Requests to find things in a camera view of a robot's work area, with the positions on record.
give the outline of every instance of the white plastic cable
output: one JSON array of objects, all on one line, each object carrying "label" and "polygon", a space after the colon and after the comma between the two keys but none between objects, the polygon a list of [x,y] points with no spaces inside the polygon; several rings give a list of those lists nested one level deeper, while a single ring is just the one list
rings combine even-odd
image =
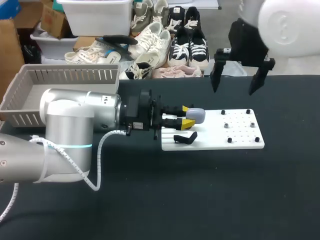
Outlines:
[{"label": "white plastic cable", "polygon": [[[126,135],[125,131],[121,131],[121,130],[114,130],[114,131],[110,131],[107,134],[105,134],[98,145],[98,151],[97,151],[97,184],[96,186],[89,180],[89,178],[84,174],[84,172],[78,167],[78,165],[71,159],[71,157],[65,152],[65,150],[61,147],[59,147],[58,145],[56,145],[55,143],[42,138],[42,137],[37,137],[34,139],[31,139],[29,142],[31,143],[43,143],[43,146],[46,147],[50,146],[53,149],[55,149],[59,154],[61,154],[63,156],[64,159],[66,159],[73,167],[74,169],[82,176],[83,180],[90,186],[90,188],[92,188],[94,191],[98,191],[100,189],[101,186],[101,151],[102,151],[102,146],[105,142],[105,140],[110,137],[111,135]],[[8,206],[6,207],[6,209],[4,210],[4,212],[1,214],[0,216],[0,223],[1,221],[6,217],[6,215],[8,214],[8,212],[10,211],[10,209],[12,208],[17,195],[18,195],[18,189],[19,189],[19,183],[15,183],[14,184],[14,188],[13,188],[13,194],[11,197],[11,200],[8,204]]]},{"label": "white plastic cable", "polygon": [[6,215],[9,213],[10,209],[14,205],[15,200],[16,200],[17,195],[18,195],[18,190],[19,190],[19,183],[15,183],[14,184],[14,188],[13,188],[13,194],[12,194],[11,200],[10,200],[8,206],[6,207],[6,209],[4,210],[4,212],[0,216],[0,223],[6,217]]}]

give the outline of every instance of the black table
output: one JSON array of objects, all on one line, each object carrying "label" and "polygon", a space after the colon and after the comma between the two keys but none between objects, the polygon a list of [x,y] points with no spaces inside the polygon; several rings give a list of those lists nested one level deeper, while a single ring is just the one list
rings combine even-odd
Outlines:
[{"label": "black table", "polygon": [[[21,184],[0,239],[318,239],[320,77],[269,76],[253,96],[250,81],[224,77],[216,94],[208,78],[122,82],[123,99],[145,88],[170,105],[252,108],[265,148],[164,152],[152,132],[112,136],[102,151],[99,192],[83,181]],[[8,125],[2,131],[31,134]],[[94,137],[94,153],[101,136]],[[0,212],[12,190],[0,186]]]}]

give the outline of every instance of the gray object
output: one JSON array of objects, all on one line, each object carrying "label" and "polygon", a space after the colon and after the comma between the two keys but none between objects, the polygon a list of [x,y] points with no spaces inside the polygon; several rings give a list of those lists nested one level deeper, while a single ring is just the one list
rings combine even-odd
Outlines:
[{"label": "gray object", "polygon": [[[91,166],[94,116],[90,105],[70,100],[52,102],[47,113],[45,139],[64,149],[86,176]],[[51,147],[46,151],[43,145],[0,133],[0,153],[0,182],[67,183],[83,179]]]},{"label": "gray object", "polygon": [[71,100],[90,105],[94,111],[94,131],[109,132],[119,127],[121,98],[118,94],[68,89],[49,89],[40,101],[41,122],[46,124],[49,103],[57,100]]},{"label": "gray object", "polygon": [[43,170],[42,145],[0,133],[0,182],[35,182]]},{"label": "gray object", "polygon": [[48,89],[71,89],[115,94],[120,66],[116,64],[22,66],[9,85],[0,113],[14,127],[44,127],[40,99]]},{"label": "gray object", "polygon": [[195,124],[202,124],[206,119],[206,111],[202,108],[190,108],[185,118],[195,120]]},{"label": "gray object", "polygon": [[[91,166],[95,113],[85,103],[58,100],[49,104],[45,139],[59,145],[84,172]],[[83,178],[54,149],[49,149],[44,182],[76,182]]]}]

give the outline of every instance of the white storage bin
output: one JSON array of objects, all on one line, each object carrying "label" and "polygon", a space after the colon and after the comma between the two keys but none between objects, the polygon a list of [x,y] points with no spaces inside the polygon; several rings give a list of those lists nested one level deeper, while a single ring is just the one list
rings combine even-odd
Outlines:
[{"label": "white storage bin", "polygon": [[46,59],[65,59],[65,54],[68,52],[73,52],[74,45],[78,40],[76,38],[49,38],[49,37],[40,37],[37,31],[30,35],[32,40],[35,40],[41,49],[42,55]]},{"label": "white storage bin", "polygon": [[130,33],[133,0],[57,0],[75,36]]}]

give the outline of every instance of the black sneaker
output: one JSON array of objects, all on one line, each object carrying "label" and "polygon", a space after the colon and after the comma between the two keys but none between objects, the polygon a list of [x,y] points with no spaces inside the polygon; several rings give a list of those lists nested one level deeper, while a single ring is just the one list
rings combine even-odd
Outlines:
[{"label": "black sneaker", "polygon": [[201,29],[196,28],[190,39],[189,67],[199,67],[201,71],[204,71],[209,64],[209,60],[207,39]]},{"label": "black sneaker", "polygon": [[195,6],[189,7],[188,11],[186,11],[184,27],[190,30],[201,29],[200,13]]},{"label": "black sneaker", "polygon": [[145,79],[160,61],[157,52],[147,52],[138,57],[134,63],[119,75],[120,80]]},{"label": "black sneaker", "polygon": [[171,34],[171,38],[175,37],[177,30],[185,25],[185,9],[181,6],[171,7],[169,9],[168,24],[165,27]]},{"label": "black sneaker", "polygon": [[168,55],[168,65],[181,66],[188,65],[189,61],[189,33],[184,27],[180,27],[172,40]]}]

